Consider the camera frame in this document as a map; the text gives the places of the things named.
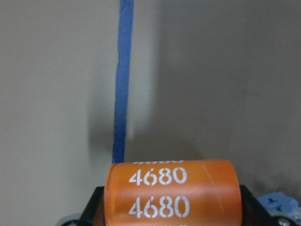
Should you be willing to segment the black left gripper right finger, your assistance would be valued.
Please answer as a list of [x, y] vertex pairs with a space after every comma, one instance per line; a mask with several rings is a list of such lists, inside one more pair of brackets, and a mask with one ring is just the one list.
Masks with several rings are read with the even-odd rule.
[[261, 206], [245, 185], [240, 185], [242, 198], [242, 225], [267, 226], [270, 220], [269, 213]]

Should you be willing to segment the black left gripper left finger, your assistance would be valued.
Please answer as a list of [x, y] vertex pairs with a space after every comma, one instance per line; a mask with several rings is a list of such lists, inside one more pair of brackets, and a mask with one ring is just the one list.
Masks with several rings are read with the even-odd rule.
[[80, 219], [80, 226], [105, 226], [104, 187], [97, 187], [88, 201]]

